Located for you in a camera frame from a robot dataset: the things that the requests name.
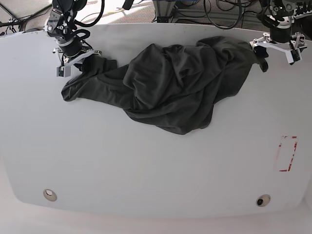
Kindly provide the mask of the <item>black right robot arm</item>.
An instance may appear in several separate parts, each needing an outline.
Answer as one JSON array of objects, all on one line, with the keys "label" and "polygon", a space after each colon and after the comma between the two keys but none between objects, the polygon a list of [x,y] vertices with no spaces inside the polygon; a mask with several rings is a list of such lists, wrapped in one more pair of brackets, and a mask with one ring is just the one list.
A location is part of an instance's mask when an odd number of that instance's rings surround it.
[{"label": "black right robot arm", "polygon": [[54,38],[57,47],[53,53],[57,55],[60,65],[56,68],[58,77],[69,77],[71,67],[81,69],[84,60],[91,55],[101,56],[100,50],[94,50],[86,42],[90,37],[87,28],[96,25],[104,13],[105,1],[101,2],[98,17],[92,23],[82,23],[75,19],[77,12],[87,4],[86,0],[54,0],[52,11],[44,25],[47,36]]}]

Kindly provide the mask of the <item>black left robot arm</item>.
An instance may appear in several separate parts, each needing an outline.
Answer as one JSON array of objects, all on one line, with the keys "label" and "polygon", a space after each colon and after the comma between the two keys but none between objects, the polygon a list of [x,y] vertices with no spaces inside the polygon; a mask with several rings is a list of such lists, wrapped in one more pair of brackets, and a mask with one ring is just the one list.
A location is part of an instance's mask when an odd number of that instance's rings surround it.
[{"label": "black left robot arm", "polygon": [[307,48],[306,37],[301,32],[293,32],[296,20],[312,14],[310,0],[268,0],[265,10],[257,17],[270,31],[250,41],[250,46],[258,58],[268,56],[266,49],[283,52],[289,64],[302,59],[301,52]]}]

